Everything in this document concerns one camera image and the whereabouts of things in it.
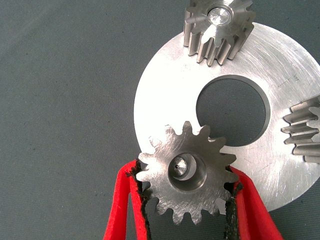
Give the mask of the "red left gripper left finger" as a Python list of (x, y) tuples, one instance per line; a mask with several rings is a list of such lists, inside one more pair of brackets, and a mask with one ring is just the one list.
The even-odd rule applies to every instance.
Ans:
[(147, 198), (143, 195), (142, 183), (136, 179), (136, 174), (140, 170), (140, 162), (135, 159), (118, 171), (104, 240), (126, 239), (129, 199), (132, 204), (136, 238), (151, 239), (150, 225), (145, 212)]

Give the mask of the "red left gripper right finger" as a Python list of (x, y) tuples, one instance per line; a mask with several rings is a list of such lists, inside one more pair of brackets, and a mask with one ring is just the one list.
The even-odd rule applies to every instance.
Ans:
[(226, 240), (282, 240), (253, 181), (242, 171), (229, 166), (227, 170), (238, 176), (238, 181), (227, 184), (231, 198), (227, 200)]

